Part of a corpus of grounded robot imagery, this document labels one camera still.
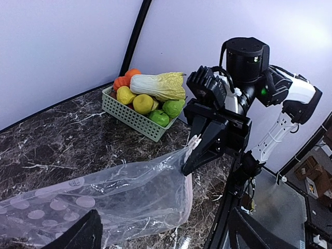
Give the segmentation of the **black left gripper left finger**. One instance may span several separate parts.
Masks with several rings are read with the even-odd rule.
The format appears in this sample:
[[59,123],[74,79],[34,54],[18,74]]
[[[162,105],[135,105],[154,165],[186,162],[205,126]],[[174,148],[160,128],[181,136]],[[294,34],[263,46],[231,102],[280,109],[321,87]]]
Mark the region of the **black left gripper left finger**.
[[90,210],[64,234],[43,248],[101,248],[102,234],[101,217],[97,210]]

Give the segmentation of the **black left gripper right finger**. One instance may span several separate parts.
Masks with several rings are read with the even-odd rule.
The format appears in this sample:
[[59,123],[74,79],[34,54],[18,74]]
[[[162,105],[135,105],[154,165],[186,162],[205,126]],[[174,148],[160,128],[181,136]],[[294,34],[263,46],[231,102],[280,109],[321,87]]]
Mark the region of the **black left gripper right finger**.
[[248,248],[280,247],[278,237],[267,231],[238,207],[234,207],[230,211],[228,229],[231,248],[240,248],[238,236],[242,238]]

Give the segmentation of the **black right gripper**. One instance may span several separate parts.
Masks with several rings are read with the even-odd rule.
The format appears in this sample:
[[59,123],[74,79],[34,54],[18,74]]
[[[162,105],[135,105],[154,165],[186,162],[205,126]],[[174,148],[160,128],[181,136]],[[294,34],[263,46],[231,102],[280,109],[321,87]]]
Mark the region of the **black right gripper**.
[[189,155],[182,167],[185,176],[224,153],[237,156],[247,147],[252,126],[248,117],[204,106],[196,99],[189,101],[184,115],[191,126]]

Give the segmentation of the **clear dotted zip top bag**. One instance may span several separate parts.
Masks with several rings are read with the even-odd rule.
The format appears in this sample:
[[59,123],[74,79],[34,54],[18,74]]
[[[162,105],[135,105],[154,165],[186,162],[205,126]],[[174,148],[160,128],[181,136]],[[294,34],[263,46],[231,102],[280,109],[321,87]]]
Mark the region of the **clear dotted zip top bag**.
[[41,247],[95,210],[102,247],[161,233],[188,220],[192,179],[182,167],[201,139],[151,161],[124,163],[1,202],[1,237]]

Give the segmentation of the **napa cabbage toy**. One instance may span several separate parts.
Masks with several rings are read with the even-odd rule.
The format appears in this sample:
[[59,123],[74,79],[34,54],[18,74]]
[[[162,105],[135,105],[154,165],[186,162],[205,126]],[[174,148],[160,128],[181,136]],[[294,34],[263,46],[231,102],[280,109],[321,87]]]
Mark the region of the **napa cabbage toy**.
[[159,75],[134,75],[130,81],[130,90],[135,94],[147,94],[159,101],[184,100],[184,74],[170,72]]

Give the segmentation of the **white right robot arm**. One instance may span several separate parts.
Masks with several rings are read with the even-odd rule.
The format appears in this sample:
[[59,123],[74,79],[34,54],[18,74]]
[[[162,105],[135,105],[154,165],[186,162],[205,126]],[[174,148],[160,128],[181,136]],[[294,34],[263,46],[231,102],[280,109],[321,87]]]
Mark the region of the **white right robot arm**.
[[[269,55],[269,46],[256,38],[231,38],[222,44],[217,66],[201,66],[189,75],[186,84],[194,97],[184,115],[196,146],[182,167],[184,175],[228,154],[238,164],[231,182],[240,187],[261,172],[287,134],[311,118],[321,90],[302,75],[271,65]],[[262,140],[247,149],[252,126],[247,113],[255,100],[282,110]]]

